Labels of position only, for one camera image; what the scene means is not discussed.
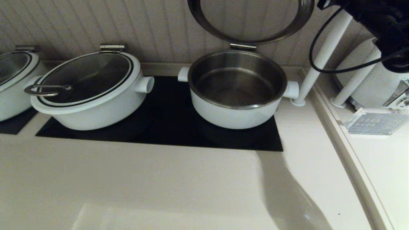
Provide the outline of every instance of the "pot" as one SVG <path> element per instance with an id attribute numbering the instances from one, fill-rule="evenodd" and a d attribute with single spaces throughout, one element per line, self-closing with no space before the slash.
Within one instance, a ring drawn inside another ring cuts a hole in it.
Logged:
<path id="1" fill-rule="evenodd" d="M 23 89 L 34 76 L 48 69 L 40 62 L 38 46 L 17 46 L 12 53 L 0 55 L 0 122 L 31 107 Z"/>
<path id="2" fill-rule="evenodd" d="M 269 120 L 282 97 L 297 98 L 299 86 L 287 81 L 272 60 L 241 50 L 205 55 L 190 68 L 183 67 L 179 81 L 189 83 L 198 114 L 217 126 L 248 129 Z"/>
<path id="3" fill-rule="evenodd" d="M 99 129 L 126 118 L 142 104 L 155 80 L 144 77 L 138 59 L 123 52 L 124 47 L 55 67 L 25 89 L 33 107 L 74 130 Z"/>

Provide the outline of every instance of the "pot lid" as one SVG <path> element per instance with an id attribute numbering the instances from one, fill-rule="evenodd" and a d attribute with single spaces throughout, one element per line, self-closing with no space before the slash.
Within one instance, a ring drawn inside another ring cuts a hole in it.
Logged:
<path id="1" fill-rule="evenodd" d="M 314 0 L 188 0 L 196 21 L 231 43 L 256 45 L 278 41 L 309 20 Z"/>
<path id="2" fill-rule="evenodd" d="M 130 76 L 133 62 L 121 53 L 100 52 L 70 60 L 49 72 L 39 84 L 63 86 L 41 88 L 41 92 L 58 92 L 42 100 L 57 104 L 78 104 L 97 99 L 118 88 Z"/>
<path id="3" fill-rule="evenodd" d="M 18 76 L 30 63 L 31 56 L 26 53 L 0 55 L 0 86 Z"/>

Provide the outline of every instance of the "white pole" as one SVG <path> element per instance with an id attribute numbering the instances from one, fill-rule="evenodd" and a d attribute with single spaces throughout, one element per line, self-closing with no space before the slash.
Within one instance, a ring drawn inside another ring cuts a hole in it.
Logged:
<path id="1" fill-rule="evenodd" d="M 333 21 L 334 25 L 332 30 L 329 32 L 327 38 L 322 45 L 322 48 L 319 50 L 317 57 L 314 59 L 315 65 L 322 69 L 327 63 L 328 59 L 331 57 L 331 54 L 334 52 L 336 46 L 341 40 L 342 35 L 347 29 L 349 23 L 352 20 L 352 16 L 349 15 L 345 10 L 341 11 L 336 17 L 336 20 Z M 310 68 L 304 82 L 301 84 L 300 94 L 297 99 L 291 99 L 291 103 L 295 106 L 304 106 L 305 97 L 308 92 L 311 90 L 315 81 L 319 76 L 319 72 Z"/>
<path id="2" fill-rule="evenodd" d="M 380 58 L 380 56 L 380 51 L 376 47 L 374 47 L 369 53 L 368 57 L 365 59 L 364 63 Z M 340 93 L 335 98 L 333 97 L 330 99 L 331 104 L 338 108 L 345 108 L 345 101 L 349 96 L 351 96 L 352 93 L 354 93 L 356 88 L 358 88 L 358 86 L 362 83 L 362 81 L 367 77 L 367 75 L 372 71 L 374 67 L 375 64 L 362 69 L 358 69 L 353 77 L 348 81 L 346 86 L 342 88 Z"/>

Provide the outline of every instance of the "black cord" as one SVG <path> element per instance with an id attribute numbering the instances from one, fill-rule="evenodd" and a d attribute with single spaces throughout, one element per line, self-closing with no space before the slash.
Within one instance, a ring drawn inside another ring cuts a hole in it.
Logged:
<path id="1" fill-rule="evenodd" d="M 349 71 L 358 70 L 358 69 L 361 69 L 361 68 L 364 68 L 364 67 L 373 65 L 373 64 L 378 63 L 378 62 L 381 62 L 381 61 L 385 61 L 385 60 L 391 59 L 391 58 L 395 57 L 396 55 L 398 55 L 398 54 L 400 54 L 400 53 L 405 52 L 405 51 L 408 50 L 408 49 L 402 49 L 402 50 L 399 50 L 399 51 L 397 51 L 397 52 L 394 52 L 394 53 L 392 53 L 392 54 L 390 54 L 390 55 L 388 55 L 388 56 L 381 57 L 381 58 L 375 59 L 375 60 L 373 60 L 373 61 L 370 61 L 370 62 L 361 64 L 361 65 L 357 65 L 357 66 L 354 66 L 354 67 L 346 68 L 346 69 L 343 69 L 343 70 L 323 70 L 323 69 L 318 68 L 318 67 L 314 64 L 314 61 L 313 61 L 313 59 L 312 59 L 312 51 L 314 50 L 315 43 L 317 42 L 317 40 L 318 40 L 319 36 L 321 35 L 321 33 L 322 33 L 322 32 L 324 31 L 324 29 L 327 27 L 327 25 L 338 15 L 346 6 L 347 6 L 347 5 L 344 5 L 344 6 L 342 6 L 341 8 L 339 8 L 339 9 L 324 23 L 324 25 L 322 25 L 321 29 L 319 29 L 318 33 L 315 35 L 315 38 L 314 38 L 314 40 L 313 40 L 312 43 L 311 43 L 310 55 L 309 55 L 310 64 L 311 64 L 311 67 L 314 68 L 314 70 L 316 70 L 316 71 L 318 71 L 318 72 L 321 72 L 321 73 L 325 73 L 325 74 L 345 73 L 345 72 L 349 72 Z"/>

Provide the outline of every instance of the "cooktop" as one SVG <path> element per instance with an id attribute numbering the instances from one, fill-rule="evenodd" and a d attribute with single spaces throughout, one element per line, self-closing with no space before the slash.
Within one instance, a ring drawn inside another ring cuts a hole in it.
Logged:
<path id="1" fill-rule="evenodd" d="M 213 125 L 194 109 L 188 83 L 176 77 L 155 77 L 155 86 L 130 116 L 111 126 L 77 131 L 51 118 L 41 137 L 100 140 L 192 147 L 283 151 L 274 117 L 251 129 Z"/>
<path id="2" fill-rule="evenodd" d="M 17 116 L 0 122 L 0 133 L 17 134 L 37 113 L 34 108 L 29 108 Z"/>

